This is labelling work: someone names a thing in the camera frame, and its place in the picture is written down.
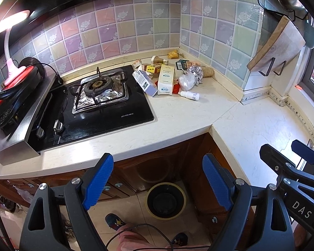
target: sneaker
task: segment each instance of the sneaker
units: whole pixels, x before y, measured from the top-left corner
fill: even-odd
[[[185,246],[188,243],[188,237],[185,233],[178,233],[172,240],[172,244],[176,244],[179,246]]]
[[[126,223],[120,219],[119,216],[114,213],[109,213],[105,217],[105,221],[110,228],[118,230],[120,227],[124,226]]]

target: white countertop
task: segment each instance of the white countertop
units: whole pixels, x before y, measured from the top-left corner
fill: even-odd
[[[138,156],[209,132],[237,177],[265,187],[275,173],[259,158],[271,144],[296,164],[291,142],[310,139],[306,128],[287,107],[265,98],[242,105],[213,78],[192,91],[199,101],[179,95],[147,96],[155,120],[41,152],[39,157],[0,164],[0,179],[28,178],[93,167],[108,152],[114,161]]]

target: pink pants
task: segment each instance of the pink pants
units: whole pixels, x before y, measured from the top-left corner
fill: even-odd
[[[121,232],[124,229],[132,227],[132,224],[126,224],[123,227],[120,227],[117,232]],[[133,231],[125,231],[121,233],[119,236],[119,245],[116,251],[133,251],[138,248],[151,248],[156,247],[155,245],[150,244],[146,238],[144,238],[141,234],[135,233]],[[207,251],[207,248],[199,248],[199,249],[185,249],[184,251]]]

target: silver screw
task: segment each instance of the silver screw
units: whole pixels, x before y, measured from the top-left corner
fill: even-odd
[[[79,177],[75,177],[74,179],[71,180],[71,183],[73,185],[79,184],[80,183],[80,178]]]
[[[40,190],[45,190],[47,186],[48,186],[48,185],[47,185],[46,183],[42,183],[42,184],[39,186],[39,189],[40,189]]]
[[[269,184],[269,188],[274,191],[277,189],[277,187],[275,186],[275,184]]]
[[[236,182],[237,185],[240,185],[240,186],[244,185],[244,180],[243,179],[237,178],[235,180],[235,182]]]
[[[284,183],[290,185],[291,181],[288,178],[284,178]]]

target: tiled wall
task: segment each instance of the tiled wall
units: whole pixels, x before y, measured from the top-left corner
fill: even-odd
[[[95,0],[47,20],[10,48],[68,72],[137,51],[179,47],[180,0]],[[5,58],[0,59],[4,65]],[[0,84],[7,66],[0,72]]]
[[[257,0],[181,0],[180,46],[244,89],[262,20]]]

